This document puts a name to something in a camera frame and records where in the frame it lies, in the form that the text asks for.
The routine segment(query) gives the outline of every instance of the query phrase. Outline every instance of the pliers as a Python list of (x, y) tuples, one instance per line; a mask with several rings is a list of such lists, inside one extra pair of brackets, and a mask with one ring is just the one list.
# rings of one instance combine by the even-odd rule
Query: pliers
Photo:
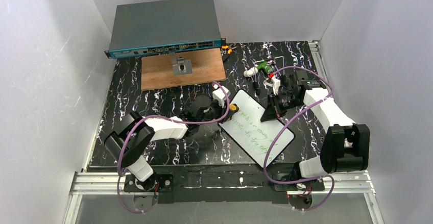
[(223, 55), (223, 61), (226, 61), (229, 58), (230, 54), (233, 52), (233, 50), (237, 48), (237, 46), (233, 46), (234, 44), (221, 46), (221, 49), (227, 49), (227, 53)]

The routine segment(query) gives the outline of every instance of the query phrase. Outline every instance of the wooden board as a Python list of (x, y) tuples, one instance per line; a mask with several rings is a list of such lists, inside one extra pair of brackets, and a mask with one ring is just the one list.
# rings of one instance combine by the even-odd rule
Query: wooden board
[(174, 76), (169, 55), (143, 57), (141, 90), (155, 90), (182, 85), (195, 85), (226, 79), (219, 48), (176, 53), (176, 57), (190, 59), (193, 73)]

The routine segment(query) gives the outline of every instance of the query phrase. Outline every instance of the green tool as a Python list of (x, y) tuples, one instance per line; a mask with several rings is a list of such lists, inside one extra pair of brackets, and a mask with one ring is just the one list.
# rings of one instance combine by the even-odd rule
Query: green tool
[(270, 74), (270, 73), (272, 73), (272, 71), (273, 71), (272, 67), (269, 66), (268, 63), (265, 62), (265, 61), (263, 61), (262, 63), (260, 63), (260, 65), (257, 66), (257, 69), (258, 69), (258, 70), (263, 69), (263, 71), (264, 71), (266, 74)]

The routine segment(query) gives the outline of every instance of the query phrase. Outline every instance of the marble tabletop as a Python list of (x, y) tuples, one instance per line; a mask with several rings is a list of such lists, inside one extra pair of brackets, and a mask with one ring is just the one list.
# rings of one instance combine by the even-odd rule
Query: marble tabletop
[[(233, 95), (243, 89), (254, 96), (252, 81), (244, 78), (243, 72), (259, 61), (284, 56), (276, 60), (276, 66), (300, 66), (317, 72), (308, 42), (265, 42), (237, 43), (235, 52), (224, 63), (227, 80), (221, 82)], [(264, 74), (258, 77), (261, 94), (257, 100), (266, 106), (267, 94), (271, 90), (263, 84)], [(159, 114), (167, 117), (178, 115), (182, 108), (189, 106), (198, 95), (211, 97), (210, 83), (173, 87), (152, 91), (141, 91), (141, 58), (118, 59), (105, 108), (101, 118), (96, 143), (89, 168), (112, 168), (116, 160), (103, 145), (105, 133), (126, 114), (137, 111), (142, 116)], [(291, 109), (283, 122), (302, 108)], [(296, 162), (317, 156), (322, 147), (325, 131), (313, 112), (308, 111), (295, 120), (289, 128), (295, 134), (293, 142), (274, 162)], [(254, 161), (217, 124), (201, 126), (190, 138), (151, 142), (144, 153), (151, 165), (205, 165), (205, 164), (253, 164)]]

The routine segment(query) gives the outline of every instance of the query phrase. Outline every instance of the cable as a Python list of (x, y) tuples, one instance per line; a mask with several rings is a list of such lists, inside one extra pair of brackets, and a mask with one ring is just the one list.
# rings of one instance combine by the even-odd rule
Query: cable
[(210, 124), (210, 123), (215, 123), (215, 122), (221, 121), (229, 113), (229, 110), (230, 110), (230, 108), (229, 108), (230, 107), (230, 99), (229, 99), (229, 96), (227, 95), (227, 92), (224, 90), (223, 86), (221, 86), (217, 82), (212, 82), (212, 83), (216, 84), (223, 91), (223, 94), (226, 97), (226, 103), (227, 103), (226, 107), (227, 107), (227, 109), (226, 109), (226, 112), (223, 114), (223, 116), (221, 116), (220, 118), (213, 119), (211, 121), (193, 122), (193, 121), (172, 120), (171, 118), (167, 118), (167, 117), (164, 117), (164, 116), (161, 116), (161, 115), (149, 115), (149, 116), (146, 116), (146, 117), (142, 118), (141, 120), (139, 120), (134, 125), (134, 127), (132, 127), (131, 131), (128, 133), (128, 136), (126, 137), (125, 142), (123, 143), (122, 150), (121, 150), (121, 153), (119, 155), (119, 160), (117, 161), (117, 174), (119, 175), (119, 179), (117, 181), (117, 196), (119, 197), (119, 200), (120, 200), (121, 204), (123, 205), (123, 207), (125, 209), (127, 209), (129, 212), (137, 213), (137, 214), (145, 213), (145, 212), (148, 212), (149, 210), (151, 210), (156, 205), (156, 204), (154, 204), (154, 205), (152, 205), (150, 208), (148, 208), (146, 210), (141, 210), (141, 211), (132, 210), (132, 209), (128, 208), (128, 206), (126, 206), (125, 202), (123, 202), (123, 199), (122, 199), (122, 197), (120, 195), (120, 190), (119, 190), (120, 180), (126, 174), (126, 172), (128, 171), (128, 169), (126, 169), (126, 168), (122, 169), (122, 167), (121, 167), (121, 165), (122, 165), (122, 159), (123, 159), (123, 155), (125, 154), (125, 149), (126, 149), (126, 147), (128, 145), (128, 142), (129, 142), (132, 134), (134, 134), (135, 130), (138, 128), (138, 126), (140, 126), (140, 124), (142, 124), (145, 120), (147, 120), (149, 118), (162, 118), (162, 119), (169, 120), (169, 121), (172, 121), (172, 122), (175, 122), (175, 123), (183, 123), (183, 124), (186, 124), (186, 125), (207, 125), (207, 124)]
[[(306, 108), (304, 108), (304, 109), (302, 109), (299, 113), (297, 113), (297, 114), (295, 114), (295, 116), (293, 116), (284, 126), (283, 126), (283, 128), (281, 129), (281, 131), (277, 134), (277, 136), (274, 138), (274, 140), (272, 141), (272, 143), (271, 143), (271, 145), (269, 146), (269, 149), (268, 149), (268, 151), (266, 152), (266, 155), (265, 155), (265, 157), (264, 157), (264, 168), (263, 168), (263, 173), (264, 173), (264, 175), (266, 176), (266, 178), (270, 181), (270, 182), (272, 182), (272, 183), (275, 183), (275, 184), (281, 184), (281, 185), (290, 185), (290, 184), (298, 184), (298, 183), (302, 183), (302, 182), (307, 182), (307, 181), (311, 181), (311, 180), (317, 180), (317, 179), (320, 179), (321, 177), (311, 177), (311, 178), (305, 178), (305, 179), (300, 179), (300, 180), (296, 180), (296, 181), (289, 181), (289, 182), (283, 182), (283, 181), (276, 181), (276, 180), (274, 180), (274, 179), (272, 179), (269, 175), (268, 175), (268, 171), (267, 171), (267, 163), (268, 163), (268, 158), (269, 158), (269, 154), (271, 153), (271, 150), (272, 150), (272, 148), (274, 147), (274, 145), (277, 143), (277, 140), (280, 138), (280, 136), (281, 136), (281, 134), (283, 134), (283, 132), (288, 128), (288, 126), (295, 120), (295, 119), (297, 119), (299, 116), (301, 116), (301, 114), (303, 114), (303, 113), (305, 113), (306, 111), (308, 111), (308, 110), (310, 110), (312, 107), (314, 107), (315, 105), (318, 105), (318, 104), (320, 104), (320, 103), (322, 103), (322, 102), (324, 102), (327, 98), (329, 98), (329, 97), (331, 97), (332, 96), (332, 94), (334, 93), (334, 89), (332, 88), (332, 86), (324, 79), (324, 78), (322, 78), (322, 77), (320, 77), (317, 73), (315, 73), (315, 72), (313, 72), (313, 71), (310, 71), (310, 70), (308, 70), (308, 69), (306, 69), (306, 68), (303, 68), (303, 67), (296, 67), (296, 66), (287, 66), (287, 67), (283, 67), (283, 68), (280, 68), (279, 70), (277, 70), (277, 71), (275, 71), (275, 73), (279, 73), (279, 72), (281, 72), (282, 70), (284, 70), (284, 69), (288, 69), (288, 68), (294, 68), (294, 69), (300, 69), (300, 70), (305, 70), (305, 71), (307, 71), (307, 72), (309, 72), (309, 73), (312, 73), (312, 74), (314, 74), (314, 76), (316, 76), (316, 77), (318, 77), (323, 83), (325, 83), (329, 88), (330, 88), (330, 90), (331, 90), (331, 92), (329, 93), (329, 94), (327, 94), (322, 100), (319, 100), (319, 101), (317, 101), (317, 102), (315, 102), (315, 103), (313, 103), (313, 104), (311, 104), (310, 106), (308, 106), (308, 107), (306, 107)], [(324, 202), (325, 202), (325, 200), (327, 200), (328, 198), (329, 198), (329, 196), (331, 195), (331, 193), (332, 193), (332, 190), (334, 189), (334, 185), (335, 185), (335, 182), (334, 182), (334, 178), (332, 177), (332, 176), (330, 176), (330, 175), (326, 175), (326, 177), (330, 177), (331, 179), (332, 179), (332, 187), (331, 187), (331, 190), (329, 191), (329, 193), (326, 195), (326, 197), (323, 199), (323, 201), (321, 201), (320, 203), (318, 203), (317, 205), (315, 205), (315, 206), (313, 206), (313, 207), (310, 207), (310, 208), (308, 208), (308, 209), (305, 209), (305, 210), (313, 210), (313, 209), (315, 209), (315, 208), (317, 208), (318, 206), (321, 206)]]

